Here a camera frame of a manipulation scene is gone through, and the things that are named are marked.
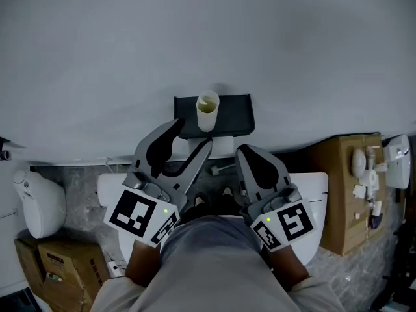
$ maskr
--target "bathroom fixture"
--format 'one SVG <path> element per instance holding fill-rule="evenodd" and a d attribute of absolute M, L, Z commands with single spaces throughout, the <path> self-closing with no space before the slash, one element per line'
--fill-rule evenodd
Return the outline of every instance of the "bathroom fixture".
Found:
<path fill-rule="evenodd" d="M 23 202 L 26 225 L 34 238 L 50 236 L 60 229 L 66 215 L 65 192 L 61 186 L 26 170 L 14 174 L 13 186 Z"/>

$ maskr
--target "gray shirt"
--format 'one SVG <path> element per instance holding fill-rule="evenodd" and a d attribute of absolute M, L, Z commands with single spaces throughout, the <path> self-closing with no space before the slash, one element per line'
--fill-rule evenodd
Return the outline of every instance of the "gray shirt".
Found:
<path fill-rule="evenodd" d="M 92 311 L 344 311 L 328 283 L 310 277 L 286 292 L 241 218 L 205 216 L 177 227 L 147 288 L 106 281 Z"/>

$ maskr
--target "yellow liquid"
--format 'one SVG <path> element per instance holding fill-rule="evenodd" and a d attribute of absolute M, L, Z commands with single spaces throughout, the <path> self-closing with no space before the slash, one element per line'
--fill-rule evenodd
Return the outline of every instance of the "yellow liquid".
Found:
<path fill-rule="evenodd" d="M 203 113 L 212 113 L 215 111 L 216 109 L 216 103 L 213 101 L 210 101 L 209 99 L 202 99 L 204 102 L 206 102 L 206 104 L 203 103 L 198 103 L 198 108 L 200 111 L 202 111 Z"/>

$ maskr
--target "white appliance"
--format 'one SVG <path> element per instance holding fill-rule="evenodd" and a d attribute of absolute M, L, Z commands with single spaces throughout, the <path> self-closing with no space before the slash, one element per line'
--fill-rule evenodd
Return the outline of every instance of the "white appliance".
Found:
<path fill-rule="evenodd" d="M 387 162 L 385 183 L 389 187 L 407 189 L 410 181 L 410 143 L 407 135 L 392 138 L 383 147 L 384 161 Z"/>
<path fill-rule="evenodd" d="M 23 202 L 26 225 L 34 238 L 50 236 L 62 227 L 66 200 L 61 186 L 37 172 L 25 170 L 14 174 L 13 185 Z"/>
<path fill-rule="evenodd" d="M 112 202 L 117 202 L 123 191 L 122 185 L 126 174 L 103 174 L 98 179 L 98 200 L 104 207 Z M 302 264 L 306 265 L 316 254 L 322 231 L 324 229 L 326 202 L 328 198 L 328 175 L 325 173 L 290 174 L 292 183 L 296 184 L 303 198 L 308 198 L 311 203 L 313 218 L 317 224 L 317 230 L 310 235 L 292 244 L 295 254 Z M 161 246 L 167 240 L 168 235 L 162 239 Z M 118 232 L 118 242 L 124 259 L 130 260 L 134 239 L 124 232 Z"/>

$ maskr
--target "hand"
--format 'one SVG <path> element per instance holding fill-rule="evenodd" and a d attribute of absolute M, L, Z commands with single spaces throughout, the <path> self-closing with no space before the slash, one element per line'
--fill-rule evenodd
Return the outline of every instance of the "hand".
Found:
<path fill-rule="evenodd" d="M 136 284 L 147 287 L 161 267 L 160 252 L 160 244 L 153 248 L 136 240 L 125 275 Z"/>
<path fill-rule="evenodd" d="M 309 277 L 305 266 L 293 252 L 292 246 L 286 246 L 268 254 L 272 261 L 274 275 L 286 291 L 290 291 L 294 285 Z"/>

